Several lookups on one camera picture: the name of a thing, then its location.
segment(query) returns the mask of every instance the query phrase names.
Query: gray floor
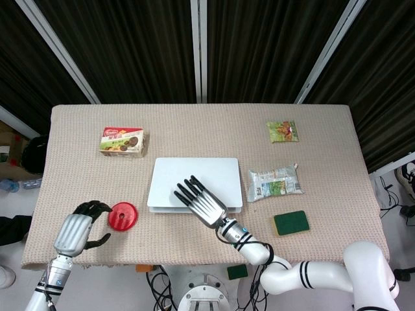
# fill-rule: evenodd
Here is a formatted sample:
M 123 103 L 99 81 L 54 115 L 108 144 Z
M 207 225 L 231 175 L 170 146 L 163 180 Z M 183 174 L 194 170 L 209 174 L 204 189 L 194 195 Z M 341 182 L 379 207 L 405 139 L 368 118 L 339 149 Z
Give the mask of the gray floor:
M 402 204 L 410 203 L 407 195 L 397 183 L 393 173 L 383 176 L 386 184 L 393 183 L 393 190 Z M 388 198 L 379 180 L 373 183 L 379 204 L 388 205 Z M 0 193 L 0 215 L 32 214 L 39 190 L 20 190 L 17 193 Z M 391 253 L 392 268 L 415 266 L 415 227 L 406 227 L 399 209 L 394 209 L 383 219 L 383 228 Z M 24 310 L 38 282 L 40 271 L 20 269 L 24 242 L 0 247 L 0 264 L 11 267 L 17 275 L 16 282 L 0 290 L 1 310 Z M 249 279 L 239 287 L 239 299 L 248 295 Z M 401 311 L 414 310 L 415 276 L 410 282 L 401 282 L 401 292 L 396 301 Z M 268 310 L 271 311 L 349 311 L 352 296 L 334 290 L 298 290 L 279 296 L 270 296 Z M 147 286 L 145 275 L 136 273 L 134 266 L 92 267 L 75 266 L 58 303 L 59 311 L 69 310 L 152 310 L 154 300 Z

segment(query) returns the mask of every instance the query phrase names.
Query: biscuit box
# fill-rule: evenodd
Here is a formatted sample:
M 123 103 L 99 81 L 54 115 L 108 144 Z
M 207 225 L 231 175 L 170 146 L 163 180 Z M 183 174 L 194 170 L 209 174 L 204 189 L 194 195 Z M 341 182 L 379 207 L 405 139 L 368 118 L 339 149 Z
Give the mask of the biscuit box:
M 142 128 L 104 129 L 99 151 L 108 157 L 143 157 L 144 130 Z

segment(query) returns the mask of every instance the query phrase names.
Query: cookie package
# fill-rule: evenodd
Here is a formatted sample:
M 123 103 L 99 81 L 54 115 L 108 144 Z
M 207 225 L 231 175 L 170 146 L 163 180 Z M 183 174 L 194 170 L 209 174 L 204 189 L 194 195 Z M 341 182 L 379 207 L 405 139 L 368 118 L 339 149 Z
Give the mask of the cookie package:
M 107 127 L 99 151 L 108 157 L 143 157 L 144 129 Z
M 296 124 L 294 121 L 267 122 L 267 126 L 270 130 L 271 143 L 299 141 Z
M 248 202 L 255 202 L 269 196 L 303 194 L 304 191 L 298 181 L 297 167 L 295 163 L 267 172 L 249 171 L 251 184 L 248 189 Z

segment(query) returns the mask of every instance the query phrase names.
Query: beige table cover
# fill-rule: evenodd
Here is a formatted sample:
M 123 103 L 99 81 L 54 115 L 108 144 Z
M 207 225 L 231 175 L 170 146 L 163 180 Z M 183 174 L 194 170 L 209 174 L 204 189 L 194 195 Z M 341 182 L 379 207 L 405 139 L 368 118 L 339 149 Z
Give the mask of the beige table cover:
M 267 121 L 294 120 L 299 143 L 270 143 Z M 244 207 L 234 217 L 290 262 L 342 261 L 356 240 L 388 248 L 379 206 L 370 185 L 347 106 L 294 104 L 114 104 L 57 106 L 51 117 L 47 161 L 23 254 L 26 268 L 55 256 L 53 242 L 65 217 L 86 201 L 134 204 L 139 217 L 127 232 L 94 224 L 90 240 L 110 232 L 105 245 L 74 262 L 112 264 L 213 264 L 244 259 L 219 242 L 192 214 L 152 214 L 147 197 L 157 157 L 236 157 Z M 105 157 L 99 142 L 105 126 L 142 126 L 150 136 L 142 159 Z M 298 163 L 305 194 L 246 202 L 248 170 Z M 276 236 L 272 217 L 304 210 L 310 230 Z

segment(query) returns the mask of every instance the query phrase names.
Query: white laptop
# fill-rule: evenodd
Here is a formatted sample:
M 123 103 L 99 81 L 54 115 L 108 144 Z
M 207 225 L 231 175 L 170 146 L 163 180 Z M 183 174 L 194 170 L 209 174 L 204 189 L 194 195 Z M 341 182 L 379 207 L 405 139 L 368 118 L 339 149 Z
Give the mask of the white laptop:
M 153 213 L 191 213 L 173 192 L 194 175 L 230 213 L 242 210 L 238 159 L 230 157 L 159 157 L 154 164 L 147 205 Z

